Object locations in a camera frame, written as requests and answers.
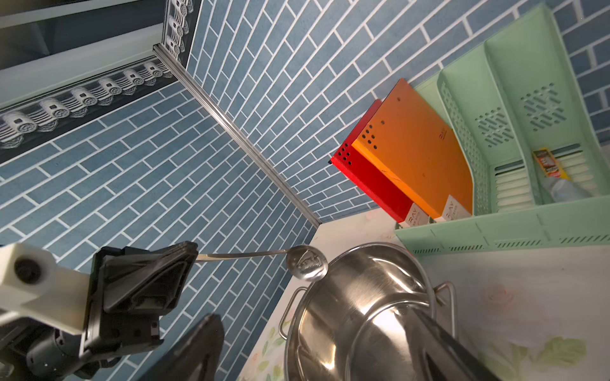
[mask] spoon handle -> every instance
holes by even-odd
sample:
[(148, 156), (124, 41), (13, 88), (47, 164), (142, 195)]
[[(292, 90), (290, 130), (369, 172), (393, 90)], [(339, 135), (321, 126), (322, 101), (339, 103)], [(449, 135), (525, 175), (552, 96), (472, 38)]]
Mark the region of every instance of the spoon handle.
[(235, 253), (235, 254), (199, 254), (195, 263), (219, 261), (225, 259), (240, 259), (240, 258), (252, 258), (252, 257), (264, 257), (266, 255), (286, 254), (288, 250), (273, 250), (273, 251), (259, 251), (249, 253)]

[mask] floral tablecloth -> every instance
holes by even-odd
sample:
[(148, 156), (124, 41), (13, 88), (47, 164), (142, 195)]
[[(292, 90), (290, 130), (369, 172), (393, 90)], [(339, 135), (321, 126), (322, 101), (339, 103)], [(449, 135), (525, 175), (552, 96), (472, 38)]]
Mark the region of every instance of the floral tablecloth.
[[(312, 245), (332, 260), (361, 243), (397, 243), (393, 227), (391, 218), (374, 210), (323, 224)], [(610, 247), (432, 255), (420, 261), (433, 284), (455, 284), (460, 342), (502, 380), (610, 378)], [(285, 341), (278, 323), (302, 285), (307, 283), (290, 281), (238, 381), (284, 380)], [(446, 327), (447, 312), (439, 309), (439, 315)]]

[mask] metal spoon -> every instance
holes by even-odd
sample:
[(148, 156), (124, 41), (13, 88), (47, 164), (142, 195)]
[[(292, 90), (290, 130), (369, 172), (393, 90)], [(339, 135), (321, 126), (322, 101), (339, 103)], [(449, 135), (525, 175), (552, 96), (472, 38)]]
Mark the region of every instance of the metal spoon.
[(324, 278), (328, 272), (328, 261), (321, 251), (313, 246), (300, 245), (290, 249), (261, 251), (236, 254), (199, 254), (195, 262), (209, 262), (225, 259), (263, 257), (266, 255), (286, 254), (288, 271), (297, 279), (315, 282)]

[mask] pot rim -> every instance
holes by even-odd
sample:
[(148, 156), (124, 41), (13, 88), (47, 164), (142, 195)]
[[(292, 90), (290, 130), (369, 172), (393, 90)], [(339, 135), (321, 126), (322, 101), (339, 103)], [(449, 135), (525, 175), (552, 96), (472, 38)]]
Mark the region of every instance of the pot rim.
[[(330, 271), (330, 267), (337, 261), (339, 261), (341, 258), (345, 257), (346, 255), (356, 251), (356, 250), (360, 250), (363, 249), (365, 247), (370, 247), (370, 246), (385, 246), (385, 247), (389, 247), (391, 249), (395, 249), (399, 252), (401, 252), (402, 254), (406, 255), (407, 257), (409, 257), (411, 259), (411, 261), (413, 262), (413, 264), (415, 265), (415, 267), (417, 268), (417, 270), (420, 272), (420, 275), (422, 276), (423, 279), (423, 283), (426, 287), (426, 294), (428, 295), (428, 308), (429, 308), (429, 315), (433, 320), (436, 320), (436, 295), (434, 293), (434, 288), (432, 287), (432, 283), (430, 283), (430, 279), (428, 278), (428, 274), (426, 273), (426, 271), (423, 269), (422, 264), (417, 260), (417, 258), (415, 258), (415, 256), (413, 255), (413, 253), (411, 253), (408, 249), (406, 249), (405, 247), (401, 247), (399, 245), (393, 244), (393, 243), (388, 243), (388, 242), (370, 242), (370, 243), (365, 243), (365, 244), (360, 244), (358, 246), (352, 247), (351, 249), (339, 254), (335, 259), (333, 259), (332, 261), (329, 262), (328, 267), (329, 267), (329, 271)], [(307, 296), (310, 294), (310, 292), (312, 291), (314, 285), (316, 282), (312, 282), (308, 288), (307, 291), (305, 291), (305, 293), (303, 294), (303, 296), (301, 296), (301, 300), (299, 300), (299, 303), (296, 305), (296, 309), (295, 309), (295, 316), (296, 313), (303, 307), (303, 302), (306, 300)], [(295, 325), (295, 321), (296, 319), (293, 317), (292, 321), (290, 322), (290, 327), (288, 328), (288, 335), (287, 335), (287, 339), (286, 339), (286, 344), (284, 347), (284, 380), (285, 381), (291, 381), (288, 377), (288, 348), (289, 348), (289, 343), (293, 338), (293, 328)], [(303, 372), (302, 370), (299, 368), (299, 375), (301, 380), (304, 380), (303, 377)]]

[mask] green plastic file organizer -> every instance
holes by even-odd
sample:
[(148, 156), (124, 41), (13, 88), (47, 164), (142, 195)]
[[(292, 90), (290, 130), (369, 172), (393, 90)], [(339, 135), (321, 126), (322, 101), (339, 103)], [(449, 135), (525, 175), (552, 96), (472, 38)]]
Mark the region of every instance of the green plastic file organizer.
[[(453, 128), (474, 217), (396, 230), (415, 254), (610, 244), (610, 169), (550, 9), (540, 5), (416, 88)], [(551, 149), (594, 196), (554, 204), (532, 158)]]

